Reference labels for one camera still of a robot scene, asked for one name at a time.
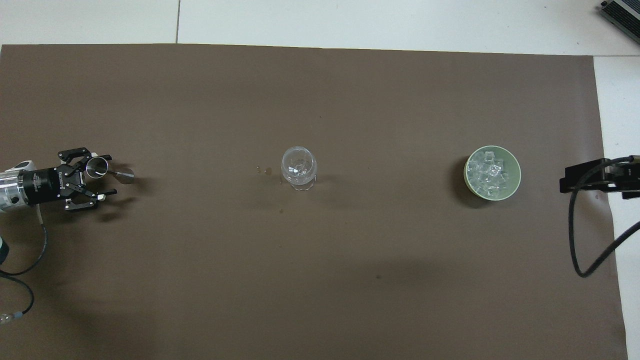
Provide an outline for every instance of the black cable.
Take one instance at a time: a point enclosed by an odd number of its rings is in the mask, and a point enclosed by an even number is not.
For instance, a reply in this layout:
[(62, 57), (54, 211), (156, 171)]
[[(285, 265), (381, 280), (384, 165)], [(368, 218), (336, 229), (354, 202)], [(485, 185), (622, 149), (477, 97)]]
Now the black cable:
[(44, 224), (40, 224), (40, 226), (42, 226), (42, 231), (44, 232), (44, 241), (43, 241), (43, 244), (42, 244), (42, 250), (40, 251), (40, 255), (38, 256), (36, 261), (34, 261), (33, 264), (31, 264), (31, 266), (29, 266), (28, 268), (24, 269), (23, 271), (20, 271), (20, 272), (6, 272), (6, 271), (3, 271), (3, 270), (0, 270), (0, 274), (9, 275), (9, 276), (22, 275), (22, 274), (28, 272), (29, 270), (33, 269), (40, 262), (40, 260), (42, 259), (42, 256), (44, 256), (44, 253), (47, 250), (47, 244), (49, 242), (49, 233), (47, 232), (47, 228), (44, 226)]
[(571, 250), (571, 261), (573, 261), (573, 268), (575, 272), (580, 277), (587, 277), (591, 275), (597, 268), (602, 264), (602, 262), (611, 255), (611, 253), (616, 250), (617, 247), (620, 246), (629, 236), (633, 235), (634, 232), (640, 229), (640, 221), (636, 222), (633, 226), (629, 227), (624, 233), (620, 234), (618, 238), (616, 238), (607, 248), (598, 256), (598, 258), (589, 266), (589, 268), (583, 272), (580, 269), (580, 265), (578, 265), (578, 259), (575, 256), (575, 243), (573, 240), (573, 208), (575, 206), (575, 199), (578, 196), (578, 192), (585, 186), (587, 180), (593, 176), (600, 169), (618, 164), (618, 163), (630, 163), (634, 161), (633, 156), (625, 156), (624, 158), (616, 158), (607, 160), (597, 166), (593, 167), (591, 170), (587, 171), (582, 175), (582, 177), (578, 180), (578, 183), (575, 185), (575, 188), (571, 192), (571, 199), (569, 200), (569, 248)]
[(25, 310), (22, 311), (22, 314), (26, 314), (29, 312), (29, 310), (31, 310), (31, 307), (33, 307), (33, 301), (34, 301), (34, 296), (33, 296), (33, 290), (31, 290), (31, 288), (29, 287), (29, 285), (27, 285), (24, 281), (16, 279), (14, 277), (10, 277), (8, 275), (5, 274), (0, 274), (0, 277), (4, 277), (7, 280), (11, 280), (13, 282), (17, 282), (18, 284), (24, 286), (27, 291), (29, 292), (29, 296), (31, 297), (31, 301), (29, 302), (29, 306), (27, 306), (27, 308)]

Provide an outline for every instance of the brown tabletop surface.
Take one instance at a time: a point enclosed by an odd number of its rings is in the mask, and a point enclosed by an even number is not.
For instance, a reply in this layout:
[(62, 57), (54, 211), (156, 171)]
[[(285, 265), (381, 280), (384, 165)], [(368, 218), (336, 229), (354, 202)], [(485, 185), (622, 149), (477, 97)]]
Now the brown tabletop surface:
[[(4, 45), (0, 124), (4, 168), (86, 146), (138, 177), (43, 206), (7, 359), (626, 359), (615, 260), (575, 274), (558, 192), (602, 157), (592, 57)], [(307, 192), (281, 184), (293, 145)], [(520, 162), (505, 201), (464, 185), (482, 145)], [(595, 192), (576, 212), (586, 266), (611, 214)], [(32, 262), (33, 211), (0, 229), (2, 269)], [(27, 302), (0, 281), (0, 312)]]

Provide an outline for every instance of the black bracket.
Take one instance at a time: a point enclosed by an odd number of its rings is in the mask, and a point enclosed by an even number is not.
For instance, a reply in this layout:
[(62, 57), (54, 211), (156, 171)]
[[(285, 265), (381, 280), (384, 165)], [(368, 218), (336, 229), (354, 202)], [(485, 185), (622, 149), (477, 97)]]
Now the black bracket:
[[(602, 158), (565, 168), (564, 177), (560, 179), (560, 192), (572, 192), (578, 180), (587, 171), (608, 160)], [(622, 199), (640, 197), (640, 163), (615, 164), (602, 168), (587, 179), (582, 189), (600, 190), (607, 193), (621, 192)]]
[[(80, 211), (85, 209), (93, 209), (98, 206), (98, 202), (104, 200), (101, 195), (114, 195), (118, 193), (115, 189), (108, 189), (103, 192), (91, 192), (86, 189), (84, 183), (83, 172), (86, 170), (86, 164), (93, 157), (89, 149), (86, 147), (79, 147), (77, 149), (64, 150), (58, 153), (58, 157), (64, 164), (54, 168), (58, 173), (60, 179), (60, 195), (65, 201), (65, 210), (67, 211)], [(111, 160), (111, 155), (100, 155), (105, 160)], [(81, 158), (75, 164), (71, 165), (74, 159)], [(72, 202), (72, 199), (77, 195), (82, 194), (89, 197), (89, 201), (76, 204)]]

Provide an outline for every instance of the robotic arm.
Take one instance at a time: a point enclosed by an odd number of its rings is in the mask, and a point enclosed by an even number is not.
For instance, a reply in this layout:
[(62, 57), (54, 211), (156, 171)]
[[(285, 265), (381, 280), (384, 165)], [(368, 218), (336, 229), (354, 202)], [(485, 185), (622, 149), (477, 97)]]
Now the robotic arm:
[(622, 199), (640, 197), (640, 156), (630, 155), (616, 159), (598, 159), (565, 168), (564, 177), (560, 179), (560, 192), (571, 193), (569, 200), (569, 249), (573, 269), (580, 277), (591, 275), (602, 262), (611, 255), (623, 241), (640, 229), (640, 221), (620, 234), (598, 256), (598, 258), (582, 271), (575, 253), (573, 240), (573, 208), (580, 190), (600, 190), (602, 192), (621, 192)]
[[(23, 285), (31, 296), (31, 303), (26, 310), (12, 314), (0, 314), (0, 325), (22, 317), (33, 305), (31, 288), (15, 276), (31, 270), (42, 258), (47, 247), (47, 229), (42, 222), (39, 205), (43, 202), (64, 200), (65, 210), (81, 211), (94, 209), (98, 203), (106, 200), (107, 196), (117, 193), (115, 189), (100, 192), (87, 190), (84, 181), (85, 174), (94, 179), (111, 174), (122, 184), (133, 183), (134, 174), (131, 169), (124, 168), (114, 171), (109, 168), (108, 161), (111, 160), (111, 156), (108, 154), (99, 156), (95, 152), (90, 152), (86, 147), (80, 147), (60, 151), (58, 157), (61, 164), (57, 167), (36, 170), (33, 161), (23, 161), (4, 172), (0, 172), (0, 213), (36, 206), (45, 236), (40, 256), (30, 267), (16, 273), (0, 270), (0, 277)], [(8, 253), (9, 246), (0, 237), (0, 264), (5, 261)]]

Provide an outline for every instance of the bowl of ice cubes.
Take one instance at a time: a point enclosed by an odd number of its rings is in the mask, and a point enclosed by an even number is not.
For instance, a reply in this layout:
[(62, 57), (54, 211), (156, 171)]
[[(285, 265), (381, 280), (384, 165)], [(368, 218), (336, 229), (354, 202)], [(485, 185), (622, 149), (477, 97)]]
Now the bowl of ice cubes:
[(465, 163), (465, 184), (479, 197), (499, 201), (520, 186), (520, 164), (510, 151), (496, 145), (474, 151)]

